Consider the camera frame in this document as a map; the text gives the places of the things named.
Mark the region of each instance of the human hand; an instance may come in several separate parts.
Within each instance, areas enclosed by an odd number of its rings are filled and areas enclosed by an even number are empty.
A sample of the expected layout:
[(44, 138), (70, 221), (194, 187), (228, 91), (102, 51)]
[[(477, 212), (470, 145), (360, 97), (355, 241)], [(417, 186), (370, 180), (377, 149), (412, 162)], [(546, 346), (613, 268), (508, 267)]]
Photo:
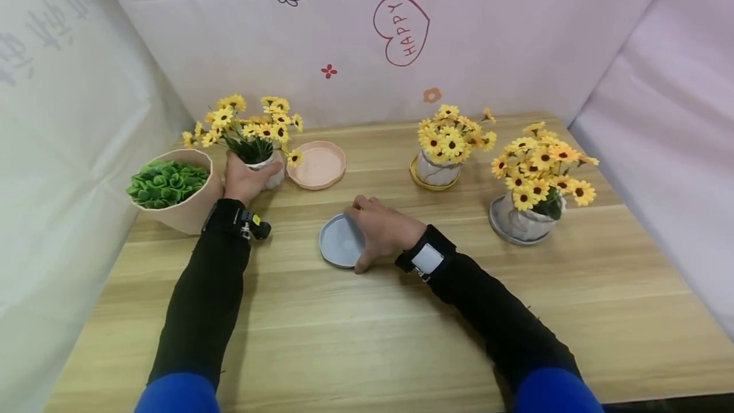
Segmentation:
[(344, 214), (356, 221), (365, 234), (365, 250), (354, 265), (357, 274), (365, 272), (382, 255), (411, 249), (427, 228), (423, 222), (386, 207), (377, 198), (363, 195), (357, 196)]
[(283, 168), (283, 163), (270, 163), (259, 171), (252, 171), (234, 152), (227, 151), (227, 170), (225, 171), (225, 198), (238, 199), (246, 207), (265, 186), (265, 182)]

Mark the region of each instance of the white backdrop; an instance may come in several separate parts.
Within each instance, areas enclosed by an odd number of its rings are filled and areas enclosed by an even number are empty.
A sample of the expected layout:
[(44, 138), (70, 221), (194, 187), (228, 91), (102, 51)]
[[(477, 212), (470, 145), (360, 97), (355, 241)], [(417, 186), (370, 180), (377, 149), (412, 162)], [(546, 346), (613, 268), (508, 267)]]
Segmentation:
[(120, 0), (194, 117), (241, 91), (307, 126), (416, 119), (433, 87), (570, 122), (650, 1)]
[(42, 410), (134, 219), (129, 176), (190, 122), (165, 86), (116, 0), (0, 0), (0, 412)]
[(655, 0), (571, 132), (734, 338), (734, 0)]

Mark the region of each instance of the pink plant saucer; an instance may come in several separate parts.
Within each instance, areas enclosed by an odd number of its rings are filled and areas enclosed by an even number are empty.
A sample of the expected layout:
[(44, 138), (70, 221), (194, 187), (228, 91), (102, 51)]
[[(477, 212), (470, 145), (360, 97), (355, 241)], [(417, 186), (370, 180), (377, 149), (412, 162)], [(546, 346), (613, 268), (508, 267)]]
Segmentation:
[(314, 141), (296, 148), (303, 153), (303, 163), (288, 167), (288, 176), (307, 190), (323, 190), (342, 179), (347, 170), (344, 151), (331, 142)]

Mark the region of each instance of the wooden table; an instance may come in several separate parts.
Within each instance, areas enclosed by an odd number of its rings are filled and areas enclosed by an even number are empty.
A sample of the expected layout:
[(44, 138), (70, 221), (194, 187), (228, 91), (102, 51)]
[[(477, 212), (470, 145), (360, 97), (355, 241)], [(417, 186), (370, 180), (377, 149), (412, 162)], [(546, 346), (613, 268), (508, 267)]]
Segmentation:
[[(311, 131), (332, 141), (347, 174), (325, 191), (286, 180), (256, 201), (274, 228), (255, 245), (222, 374), (223, 411), (499, 412), (483, 345), (457, 311), (391, 259), (358, 277), (320, 258), (317, 235), (361, 192), (438, 226), (531, 306), (571, 347), (604, 403), (734, 392), (734, 345), (597, 170), (598, 191), (541, 245), (500, 240), (487, 205), (503, 194), (488, 162), (530, 122), (501, 117), (499, 145), (476, 153), (458, 184), (430, 192), (410, 179), (415, 124)], [(219, 168), (224, 154), (213, 150)], [(173, 286), (197, 238), (141, 216), (61, 375), (49, 412), (130, 412), (145, 385)]]

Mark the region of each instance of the black sleeve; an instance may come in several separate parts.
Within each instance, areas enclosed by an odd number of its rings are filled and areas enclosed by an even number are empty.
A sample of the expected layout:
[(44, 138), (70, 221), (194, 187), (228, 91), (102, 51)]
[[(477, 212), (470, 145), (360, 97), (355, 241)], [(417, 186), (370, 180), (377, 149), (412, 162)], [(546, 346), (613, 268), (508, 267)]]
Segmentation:
[(441, 301), (457, 307), (484, 337), (487, 355), (513, 393), (532, 371), (547, 366), (581, 378), (568, 347), (472, 258), (450, 255), (428, 284)]
[(173, 289), (149, 384), (171, 373), (194, 373), (217, 390), (249, 259), (250, 242), (241, 236), (221, 229), (202, 233)]

